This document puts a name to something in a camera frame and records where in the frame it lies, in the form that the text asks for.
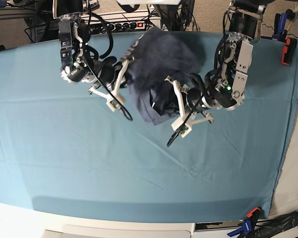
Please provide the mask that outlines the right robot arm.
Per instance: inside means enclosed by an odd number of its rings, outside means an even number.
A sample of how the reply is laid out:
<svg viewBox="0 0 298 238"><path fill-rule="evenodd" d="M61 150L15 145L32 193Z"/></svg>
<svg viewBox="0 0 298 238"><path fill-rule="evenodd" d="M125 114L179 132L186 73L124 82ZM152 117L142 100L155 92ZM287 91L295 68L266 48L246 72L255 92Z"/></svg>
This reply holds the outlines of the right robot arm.
<svg viewBox="0 0 298 238"><path fill-rule="evenodd" d="M118 62L110 56L114 45L112 32L122 26L107 23L93 13L87 0L55 0L52 11L53 18L59 21L62 79L69 83L90 83L90 93L104 98L111 110L122 108L125 99L119 89L130 62L128 59ZM92 18L100 21L98 30L109 38L109 47L103 54L88 44Z"/></svg>

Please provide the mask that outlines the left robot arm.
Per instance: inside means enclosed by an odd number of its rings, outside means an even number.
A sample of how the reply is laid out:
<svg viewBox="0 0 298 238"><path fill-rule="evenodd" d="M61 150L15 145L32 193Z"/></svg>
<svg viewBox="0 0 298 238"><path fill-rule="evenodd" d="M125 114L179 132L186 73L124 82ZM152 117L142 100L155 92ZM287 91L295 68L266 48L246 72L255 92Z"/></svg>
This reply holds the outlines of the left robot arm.
<svg viewBox="0 0 298 238"><path fill-rule="evenodd" d="M243 104L248 70L252 62L253 41L259 41L266 1L233 0L224 13L229 29L217 45L214 66L205 77L190 73L180 81L167 76L154 98L152 108L161 116L175 114L175 132L186 134L194 124L214 117L210 109L232 111Z"/></svg>

